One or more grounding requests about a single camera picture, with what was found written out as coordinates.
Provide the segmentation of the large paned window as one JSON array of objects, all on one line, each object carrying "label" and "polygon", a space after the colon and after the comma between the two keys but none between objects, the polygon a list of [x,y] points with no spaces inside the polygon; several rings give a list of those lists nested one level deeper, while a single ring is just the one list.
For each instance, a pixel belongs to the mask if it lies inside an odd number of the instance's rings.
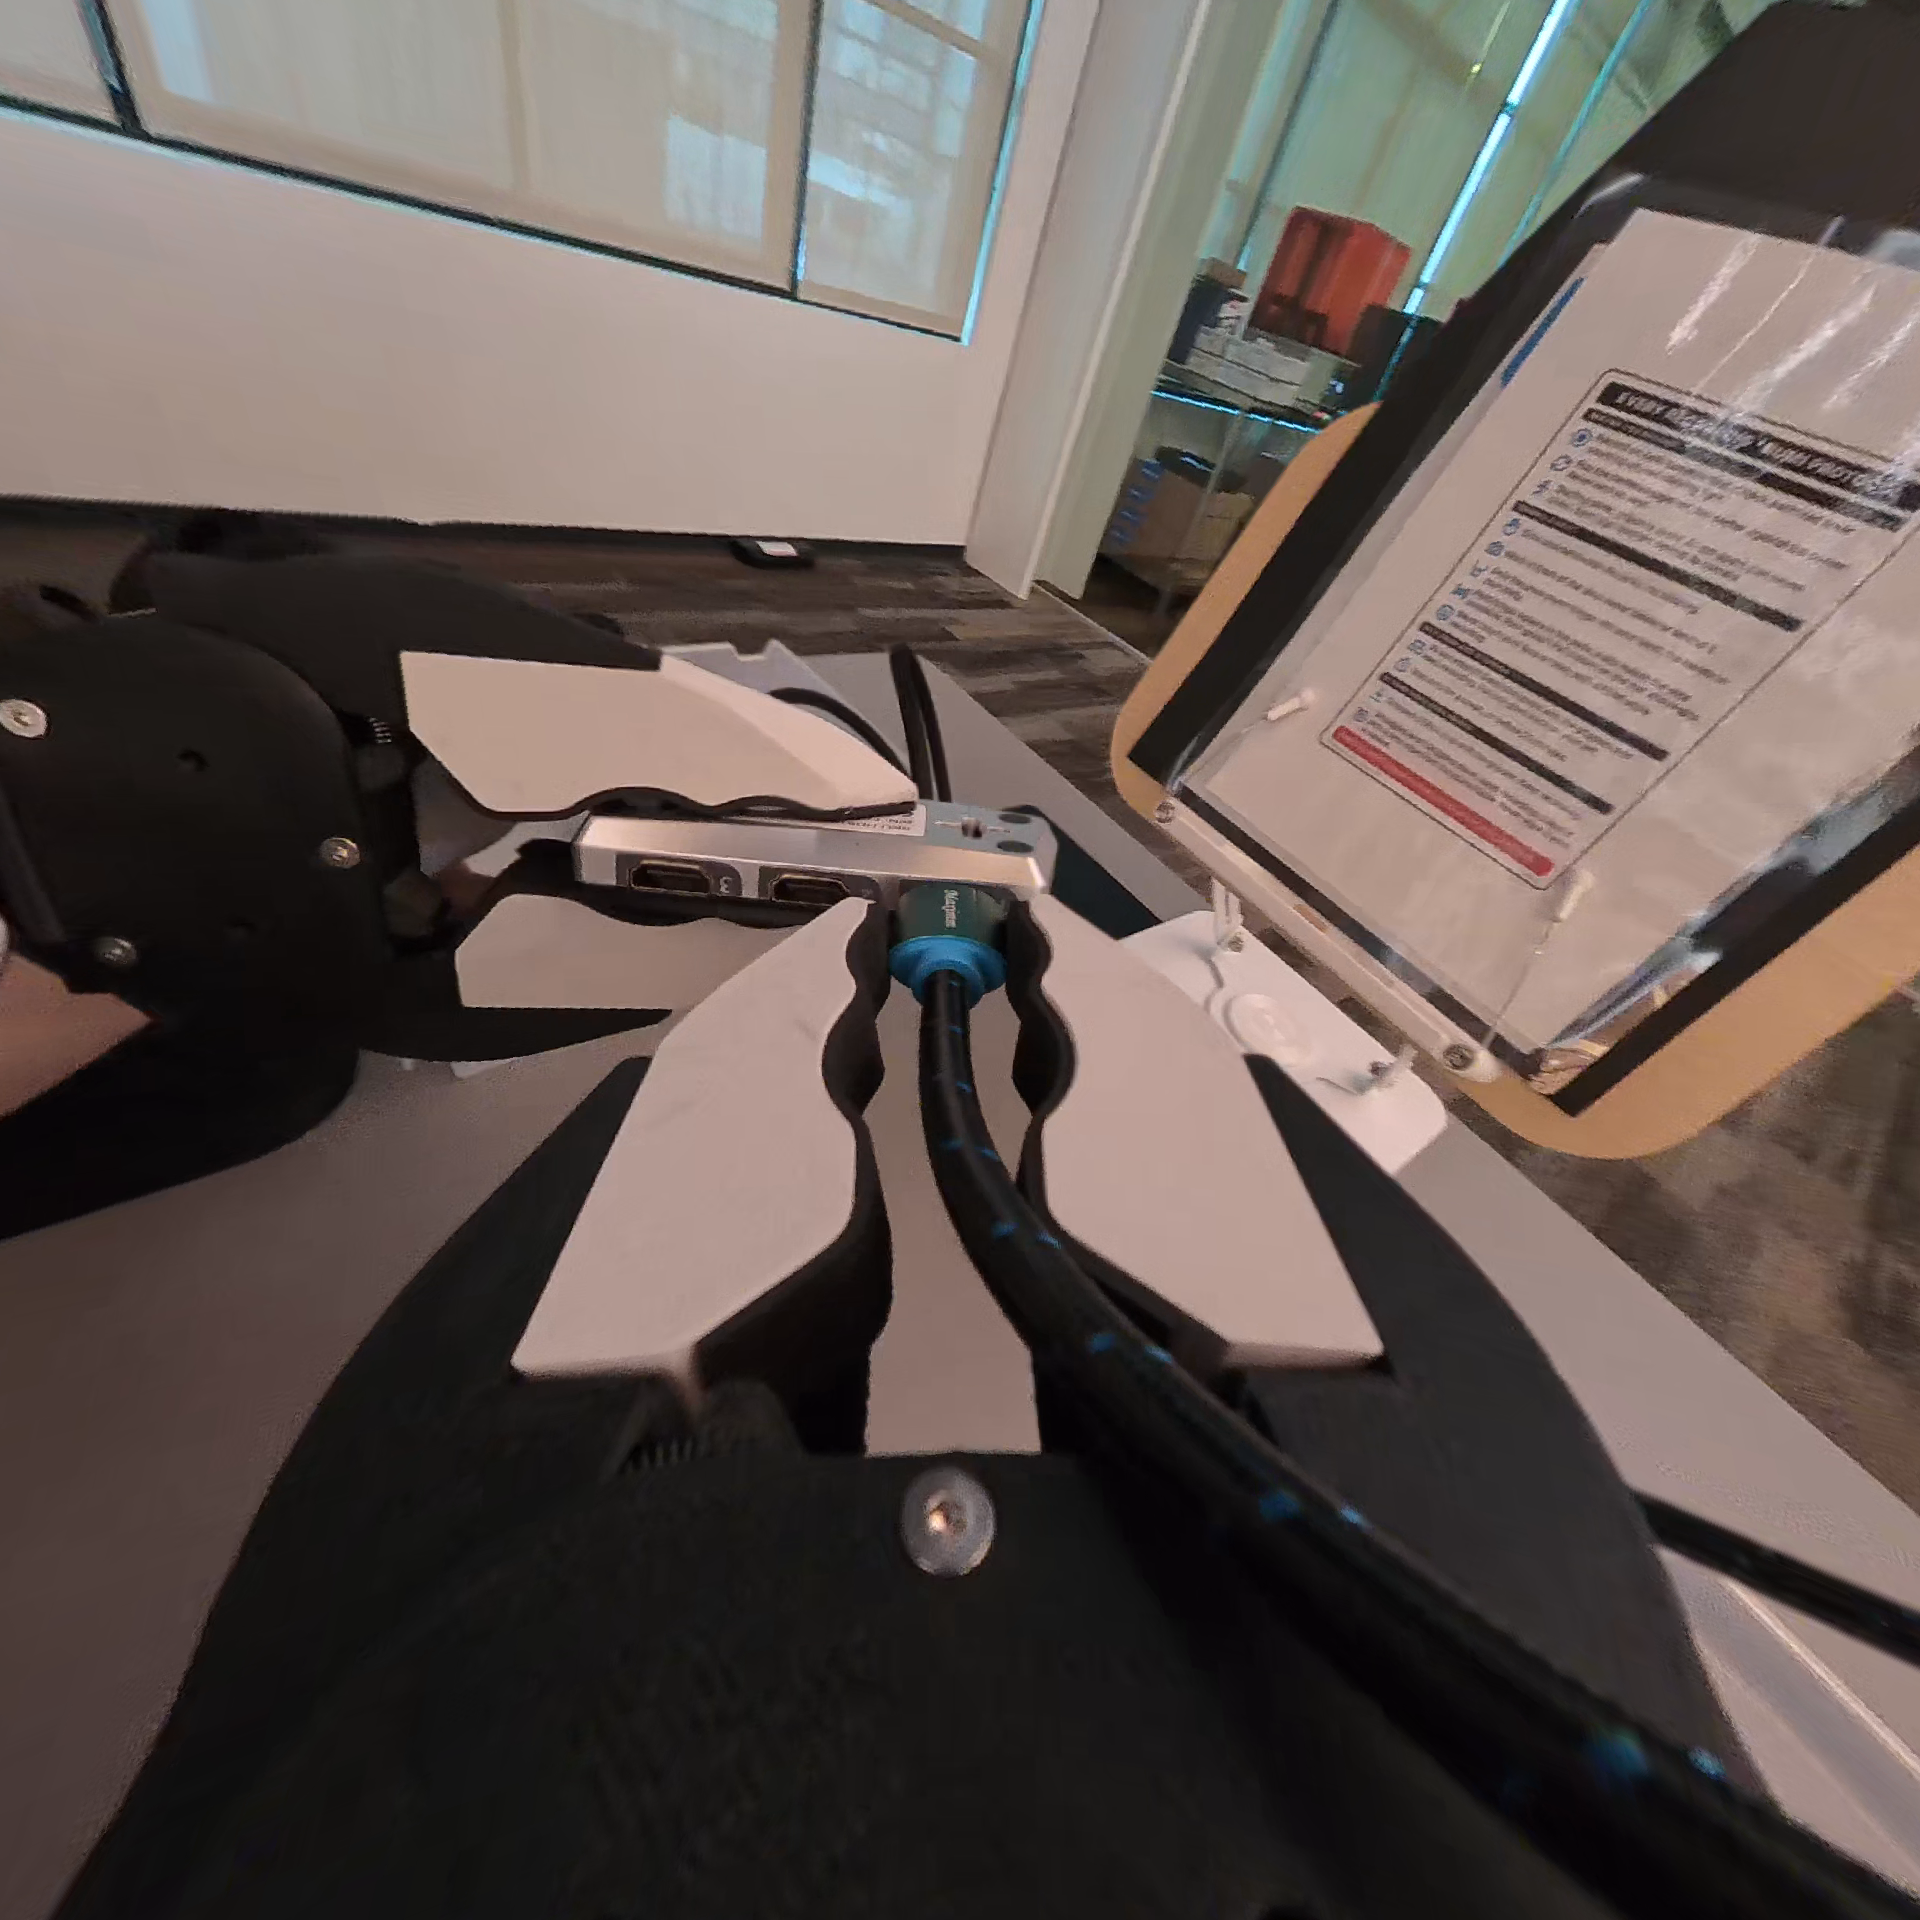
[{"label": "large paned window", "polygon": [[965,338],[1037,5],[12,2],[5,99]]}]

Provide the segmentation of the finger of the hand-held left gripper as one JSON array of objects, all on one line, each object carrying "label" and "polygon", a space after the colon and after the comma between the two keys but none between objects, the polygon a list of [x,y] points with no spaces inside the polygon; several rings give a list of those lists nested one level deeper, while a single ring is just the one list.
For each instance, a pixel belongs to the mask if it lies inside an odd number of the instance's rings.
[{"label": "finger of the hand-held left gripper", "polygon": [[840,1009],[840,906],[774,926],[640,922],[561,896],[504,896],[457,943],[466,1011],[821,1023]]},{"label": "finger of the hand-held left gripper", "polygon": [[501,818],[558,819],[616,795],[826,815],[918,799],[909,774],[831,719],[678,661],[402,653],[400,686],[424,753]]}]

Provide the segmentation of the glass partition window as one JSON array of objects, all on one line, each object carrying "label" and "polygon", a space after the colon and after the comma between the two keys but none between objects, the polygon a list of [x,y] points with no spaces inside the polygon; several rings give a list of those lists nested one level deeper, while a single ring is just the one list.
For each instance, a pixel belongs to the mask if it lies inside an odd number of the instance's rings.
[{"label": "glass partition window", "polygon": [[1388,304],[1445,318],[1544,202],[1604,41],[1597,5],[1284,5],[1197,255],[1257,287],[1316,208],[1400,246]]}]

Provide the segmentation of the silver black hdmi switch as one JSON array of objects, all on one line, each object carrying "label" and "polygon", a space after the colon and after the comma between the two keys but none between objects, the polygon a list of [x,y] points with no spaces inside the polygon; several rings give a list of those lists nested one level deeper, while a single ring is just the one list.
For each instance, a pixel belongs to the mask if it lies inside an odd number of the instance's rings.
[{"label": "silver black hdmi switch", "polygon": [[585,885],[800,909],[852,896],[894,905],[901,890],[938,880],[1036,896],[1058,856],[1054,830],[1036,814],[942,799],[821,819],[599,810],[569,850]]}]

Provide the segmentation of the laminated instruction sheet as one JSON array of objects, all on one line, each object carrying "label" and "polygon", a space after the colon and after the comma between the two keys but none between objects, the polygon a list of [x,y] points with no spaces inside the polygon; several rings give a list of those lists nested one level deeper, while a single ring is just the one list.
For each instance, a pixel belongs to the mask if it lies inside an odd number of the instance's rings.
[{"label": "laminated instruction sheet", "polygon": [[1710,209],[1584,209],[1382,406],[1167,751],[1366,999],[1560,1113],[1914,850],[1914,232]]}]

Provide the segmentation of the red storage crate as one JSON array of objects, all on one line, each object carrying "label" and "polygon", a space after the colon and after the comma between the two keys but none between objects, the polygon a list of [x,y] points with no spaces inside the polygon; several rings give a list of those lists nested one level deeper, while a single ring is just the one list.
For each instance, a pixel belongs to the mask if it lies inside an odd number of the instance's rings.
[{"label": "red storage crate", "polygon": [[1362,318],[1391,305],[1409,259],[1393,232],[1324,208],[1287,213],[1247,328],[1351,355]]}]

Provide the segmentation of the person's left hand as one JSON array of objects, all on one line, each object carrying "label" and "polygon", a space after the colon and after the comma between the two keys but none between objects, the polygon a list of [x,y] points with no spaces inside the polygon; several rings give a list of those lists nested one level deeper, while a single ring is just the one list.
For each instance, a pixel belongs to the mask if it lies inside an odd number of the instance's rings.
[{"label": "person's left hand", "polygon": [[1,1117],[95,1065],[150,1019],[108,992],[72,992],[25,957],[1,918]]}]

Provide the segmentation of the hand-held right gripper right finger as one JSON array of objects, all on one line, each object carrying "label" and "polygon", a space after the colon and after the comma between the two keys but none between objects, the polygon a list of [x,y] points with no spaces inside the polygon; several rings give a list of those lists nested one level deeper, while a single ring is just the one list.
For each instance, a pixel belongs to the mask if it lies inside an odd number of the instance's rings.
[{"label": "hand-held right gripper right finger", "polygon": [[1268,1431],[1263,1398],[1368,1407],[1385,1342],[1222,1022],[1226,979],[1167,976],[1063,903],[1020,922],[1024,1195],[1189,1374]]}]

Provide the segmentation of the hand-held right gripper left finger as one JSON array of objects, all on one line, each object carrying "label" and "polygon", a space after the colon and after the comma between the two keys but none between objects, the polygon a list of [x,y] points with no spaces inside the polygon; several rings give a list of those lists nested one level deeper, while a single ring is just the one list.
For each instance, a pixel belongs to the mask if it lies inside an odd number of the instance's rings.
[{"label": "hand-held right gripper left finger", "polygon": [[865,1449],[894,1235],[865,1120],[884,914],[790,929],[657,1043],[519,1331],[533,1384],[768,1386],[807,1449]]}]

